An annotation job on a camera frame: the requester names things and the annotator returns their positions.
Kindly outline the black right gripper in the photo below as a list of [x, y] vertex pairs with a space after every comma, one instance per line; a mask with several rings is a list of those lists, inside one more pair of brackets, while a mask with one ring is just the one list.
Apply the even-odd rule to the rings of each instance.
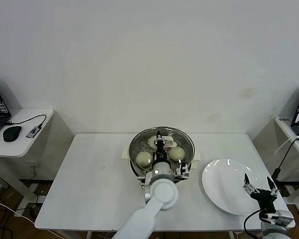
[[265, 189], [257, 189], [250, 183], [249, 177], [245, 173], [243, 188], [252, 199], [258, 202], [261, 211], [275, 212], [276, 208], [274, 206], [274, 201], [277, 199], [278, 189], [270, 177], [267, 177], [267, 182], [270, 191]]

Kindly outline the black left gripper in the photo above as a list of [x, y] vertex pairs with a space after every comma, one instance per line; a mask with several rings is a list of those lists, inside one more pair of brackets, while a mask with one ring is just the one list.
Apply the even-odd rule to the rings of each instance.
[[155, 143], [156, 151], [154, 153], [154, 162], [168, 162], [167, 152], [164, 149], [165, 141], [159, 130], [156, 134]]

